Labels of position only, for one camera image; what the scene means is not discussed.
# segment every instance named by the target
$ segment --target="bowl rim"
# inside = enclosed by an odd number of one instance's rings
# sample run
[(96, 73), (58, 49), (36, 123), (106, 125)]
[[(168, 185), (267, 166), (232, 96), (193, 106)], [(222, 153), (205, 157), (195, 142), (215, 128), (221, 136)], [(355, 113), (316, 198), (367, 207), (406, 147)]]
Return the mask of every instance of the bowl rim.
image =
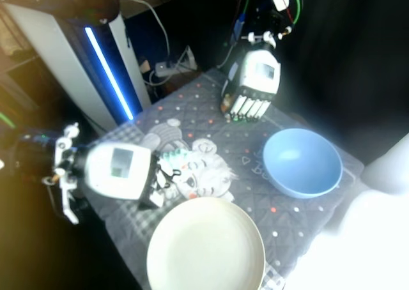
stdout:
[[(328, 189), (326, 189), (326, 190), (324, 190), (324, 191), (322, 191), (322, 192), (313, 193), (313, 194), (312, 194), (312, 193), (299, 192), (299, 191), (297, 191), (297, 190), (294, 190), (294, 189), (292, 189), (292, 188), (289, 188), (287, 185), (282, 184), (277, 178), (275, 178), (274, 176), (272, 176), (272, 175), (270, 174), (270, 172), (269, 172), (268, 169), (266, 168), (266, 163), (265, 163), (265, 162), (266, 162), (266, 159), (265, 159), (265, 157), (266, 157), (266, 150), (265, 150), (265, 149), (266, 149), (266, 145), (267, 145), (267, 143), (270, 142), (275, 136), (277, 136), (277, 135), (279, 135), (279, 134), (281, 134), (281, 133), (287, 133), (287, 132), (290, 132), (290, 131), (302, 131), (302, 132), (306, 132), (306, 133), (309, 133), (309, 134), (311, 134), (311, 135), (314, 135), (315, 137), (318, 137), (319, 139), (321, 139), (322, 141), (324, 141), (325, 143), (327, 143), (327, 144), (330, 146), (330, 148), (332, 149), (332, 151), (336, 154), (337, 161), (339, 162), (339, 175), (338, 175), (338, 178), (337, 178), (337, 180), (335, 181), (335, 183), (334, 183), (330, 188), (328, 188)], [(294, 193), (294, 194), (298, 194), (298, 195), (303, 196), (303, 197), (310, 197), (310, 198), (327, 194), (327, 193), (331, 192), (333, 189), (335, 189), (335, 187), (338, 186), (339, 182), (341, 181), (341, 178), (342, 178), (342, 176), (343, 176), (343, 171), (344, 171), (343, 161), (342, 161), (342, 159), (341, 159), (341, 156), (340, 156), (338, 150), (336, 149), (336, 146), (335, 146), (334, 144), (332, 144), (329, 140), (327, 140), (326, 138), (324, 138), (322, 135), (320, 135), (320, 134), (318, 134), (318, 133), (316, 133), (316, 132), (313, 132), (312, 130), (305, 129), (305, 128), (287, 128), (287, 129), (280, 130), (279, 132), (276, 132), (275, 134), (271, 135), (271, 136), (268, 138), (268, 140), (266, 141), (266, 143), (264, 144), (264, 146), (263, 146), (263, 164), (264, 164), (265, 171), (267, 172), (269, 182), (271, 182), (272, 185), (277, 184), (277, 185), (280, 186), (280, 188), (285, 189), (285, 190), (288, 190), (289, 192), (292, 192), (292, 193)]]

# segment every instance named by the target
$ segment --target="red wire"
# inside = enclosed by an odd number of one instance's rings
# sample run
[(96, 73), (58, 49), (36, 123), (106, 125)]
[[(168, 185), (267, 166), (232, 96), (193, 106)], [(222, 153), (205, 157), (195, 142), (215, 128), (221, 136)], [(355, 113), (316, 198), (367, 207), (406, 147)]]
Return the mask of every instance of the red wire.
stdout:
[(289, 7), (287, 7), (287, 15), (288, 15), (289, 20), (290, 20), (291, 23), (293, 24), (293, 23), (294, 23), (294, 20), (293, 20), (293, 17), (291, 16), (291, 13), (289, 12)]

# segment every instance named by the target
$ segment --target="green cable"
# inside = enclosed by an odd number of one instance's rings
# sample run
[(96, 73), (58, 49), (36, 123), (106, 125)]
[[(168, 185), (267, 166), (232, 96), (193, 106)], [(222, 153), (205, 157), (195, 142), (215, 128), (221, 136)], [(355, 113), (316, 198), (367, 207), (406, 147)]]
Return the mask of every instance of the green cable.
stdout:
[(243, 13), (245, 13), (245, 12), (247, 11), (247, 7), (248, 7), (248, 5), (249, 5), (249, 2), (250, 2), (250, 0), (246, 0), (246, 1), (245, 1)]
[(13, 121), (7, 118), (6, 115), (1, 112), (0, 112), (0, 119), (2, 119), (11, 128), (15, 128), (15, 124), (13, 123)]
[(297, 2), (297, 15), (295, 16), (295, 19), (293, 21), (293, 24), (297, 23), (298, 18), (300, 17), (300, 12), (301, 12), (301, 2), (300, 0), (295, 0)]

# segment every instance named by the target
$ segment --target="white cable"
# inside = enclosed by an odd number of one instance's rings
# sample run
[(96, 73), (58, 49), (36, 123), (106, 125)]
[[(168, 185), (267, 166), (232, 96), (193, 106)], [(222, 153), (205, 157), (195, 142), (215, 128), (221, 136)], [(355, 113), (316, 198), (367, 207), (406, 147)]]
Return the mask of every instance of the white cable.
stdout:
[(222, 68), (222, 67), (226, 64), (226, 62), (228, 61), (228, 59), (229, 59), (229, 57), (230, 57), (231, 51), (233, 50), (234, 47), (235, 47), (235, 44), (233, 44), (232, 46), (230, 46), (230, 49), (229, 49), (228, 54), (226, 55), (226, 58), (224, 58), (224, 61), (223, 61), (221, 64), (219, 64), (219, 65), (216, 66), (217, 68)]
[[(180, 63), (181, 63), (183, 57), (185, 57), (185, 54), (187, 53), (188, 49), (189, 49), (189, 46), (186, 46), (185, 51), (182, 52), (182, 54), (180, 55), (178, 62), (177, 62), (176, 65), (174, 66), (174, 69), (177, 69), (177, 68), (179, 67), (179, 65), (180, 65)], [(154, 73), (154, 72), (155, 72), (155, 71), (152, 71), (152, 72), (149, 74), (149, 82), (145, 80), (145, 84), (147, 84), (147, 85), (149, 85), (149, 86), (161, 86), (161, 85), (165, 84), (170, 78), (172, 78), (172, 76), (173, 76), (174, 74), (176, 74), (176, 72), (174, 71), (172, 74), (170, 74), (168, 77), (166, 77), (166, 79), (162, 80), (161, 82), (158, 82), (158, 83), (154, 84), (154, 83), (152, 83), (152, 76), (153, 76), (153, 73)]]
[(167, 55), (170, 56), (171, 55), (171, 49), (169, 47), (169, 39), (167, 38), (167, 33), (165, 30), (165, 27), (163, 26), (162, 22), (160, 21), (158, 15), (156, 14), (155, 9), (153, 9), (153, 7), (147, 3), (146, 1), (143, 0), (120, 0), (120, 1), (133, 1), (135, 3), (139, 3), (139, 4), (144, 4), (145, 6), (147, 6), (153, 13), (153, 15), (155, 16), (156, 20), (158, 21), (158, 24), (160, 26), (160, 28), (162, 28), (164, 35), (165, 35), (165, 39), (166, 39), (166, 48), (167, 48)]

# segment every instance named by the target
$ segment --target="blue light strip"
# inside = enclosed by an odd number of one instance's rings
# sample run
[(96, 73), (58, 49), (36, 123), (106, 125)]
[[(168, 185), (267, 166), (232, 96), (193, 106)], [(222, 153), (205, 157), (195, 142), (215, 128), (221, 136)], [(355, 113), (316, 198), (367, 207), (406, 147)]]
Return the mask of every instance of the blue light strip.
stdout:
[(98, 42), (96, 41), (96, 38), (94, 36), (94, 33), (92, 32), (92, 29), (90, 27), (86, 27), (85, 28), (85, 32), (88, 36), (89, 41), (91, 42), (96, 55), (98, 56), (98, 59), (101, 62), (102, 67), (104, 68), (105, 73), (108, 76), (109, 81), (112, 84), (112, 87), (115, 90), (116, 96), (118, 97), (118, 99), (120, 100), (120, 103), (123, 107), (123, 110), (125, 111), (125, 113), (127, 114), (127, 117), (130, 121), (132, 121), (134, 119), (134, 116), (132, 115), (132, 112), (129, 109), (129, 106), (127, 104), (127, 101), (125, 100), (125, 98), (122, 95), (121, 89), (118, 86), (118, 83), (116, 82), (114, 75), (111, 72), (111, 69), (108, 66), (107, 61), (105, 60), (104, 54), (102, 53), (102, 50), (98, 44)]

